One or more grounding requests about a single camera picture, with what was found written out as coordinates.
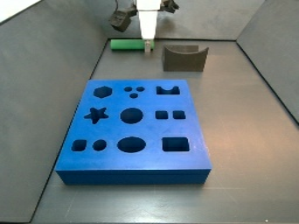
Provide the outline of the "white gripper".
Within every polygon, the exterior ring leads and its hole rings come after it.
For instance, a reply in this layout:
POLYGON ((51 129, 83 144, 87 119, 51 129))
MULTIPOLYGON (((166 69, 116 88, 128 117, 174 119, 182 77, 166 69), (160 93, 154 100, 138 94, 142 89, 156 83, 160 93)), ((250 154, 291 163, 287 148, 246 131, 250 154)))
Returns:
MULTIPOLYGON (((158 11, 160 10, 162 0, 135 0, 138 10, 140 32, 143 39, 155 38, 158 11)), ((151 40, 144 41, 144 52, 150 53, 152 49, 151 40)))

